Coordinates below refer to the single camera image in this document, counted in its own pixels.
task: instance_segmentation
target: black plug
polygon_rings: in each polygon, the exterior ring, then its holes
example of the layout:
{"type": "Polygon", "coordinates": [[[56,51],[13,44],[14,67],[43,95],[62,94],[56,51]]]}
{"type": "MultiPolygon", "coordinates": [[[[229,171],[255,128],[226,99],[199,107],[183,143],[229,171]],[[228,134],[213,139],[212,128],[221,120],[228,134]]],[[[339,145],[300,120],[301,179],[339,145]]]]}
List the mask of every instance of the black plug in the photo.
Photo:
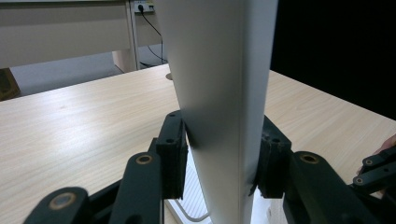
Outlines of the black plug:
{"type": "Polygon", "coordinates": [[[143,12],[145,11],[145,9],[143,8],[142,5],[139,5],[139,6],[137,7],[137,9],[139,9],[140,13],[142,13],[142,14],[143,14],[143,12]]]}

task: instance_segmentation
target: gray floor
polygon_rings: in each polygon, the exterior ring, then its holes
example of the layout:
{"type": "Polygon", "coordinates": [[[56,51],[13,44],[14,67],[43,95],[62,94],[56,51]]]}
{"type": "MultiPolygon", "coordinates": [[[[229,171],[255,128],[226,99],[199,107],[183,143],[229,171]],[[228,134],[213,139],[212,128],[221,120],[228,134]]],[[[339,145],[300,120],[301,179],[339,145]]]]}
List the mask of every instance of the gray floor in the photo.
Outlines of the gray floor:
{"type": "MultiPolygon", "coordinates": [[[[165,54],[165,48],[161,45],[139,48],[140,62],[147,65],[167,63],[165,54]]],[[[147,66],[141,64],[141,69],[145,68],[147,66]]],[[[21,89],[19,97],[122,74],[113,63],[111,52],[10,69],[21,89]]]]}

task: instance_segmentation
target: cardboard box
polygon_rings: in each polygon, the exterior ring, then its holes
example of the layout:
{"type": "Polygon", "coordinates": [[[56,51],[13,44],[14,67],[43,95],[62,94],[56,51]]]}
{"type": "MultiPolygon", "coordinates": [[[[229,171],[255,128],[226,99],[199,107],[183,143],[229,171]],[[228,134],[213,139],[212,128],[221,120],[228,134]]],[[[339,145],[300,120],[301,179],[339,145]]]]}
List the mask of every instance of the cardboard box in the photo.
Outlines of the cardboard box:
{"type": "Polygon", "coordinates": [[[9,68],[0,69],[0,101],[12,99],[21,94],[15,77],[9,68]]]}

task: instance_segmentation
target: power outlet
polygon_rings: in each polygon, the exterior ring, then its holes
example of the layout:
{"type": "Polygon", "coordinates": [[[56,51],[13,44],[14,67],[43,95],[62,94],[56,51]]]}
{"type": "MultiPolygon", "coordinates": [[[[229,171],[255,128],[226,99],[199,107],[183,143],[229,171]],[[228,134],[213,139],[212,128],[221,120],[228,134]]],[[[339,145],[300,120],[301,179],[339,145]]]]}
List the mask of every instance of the power outlet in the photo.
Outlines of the power outlet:
{"type": "Polygon", "coordinates": [[[139,6],[143,6],[144,12],[153,12],[154,4],[152,1],[134,1],[134,12],[140,13],[139,6]]]}

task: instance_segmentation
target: light wood tabletop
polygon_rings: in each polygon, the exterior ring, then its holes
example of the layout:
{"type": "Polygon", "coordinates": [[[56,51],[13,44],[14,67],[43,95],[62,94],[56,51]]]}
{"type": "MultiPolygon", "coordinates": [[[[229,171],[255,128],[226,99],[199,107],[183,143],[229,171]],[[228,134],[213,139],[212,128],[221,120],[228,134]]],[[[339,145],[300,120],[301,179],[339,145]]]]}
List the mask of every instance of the light wood tabletop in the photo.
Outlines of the light wood tabletop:
{"type": "MultiPolygon", "coordinates": [[[[178,110],[168,65],[0,103],[0,222],[22,223],[47,194],[79,186],[90,194],[119,180],[147,151],[166,114],[178,110]]],[[[266,116],[294,151],[325,158],[350,183],[396,121],[271,72],[266,116]]],[[[280,200],[270,221],[285,222],[280,200]]],[[[176,223],[169,210],[165,223],[176,223]]]]}

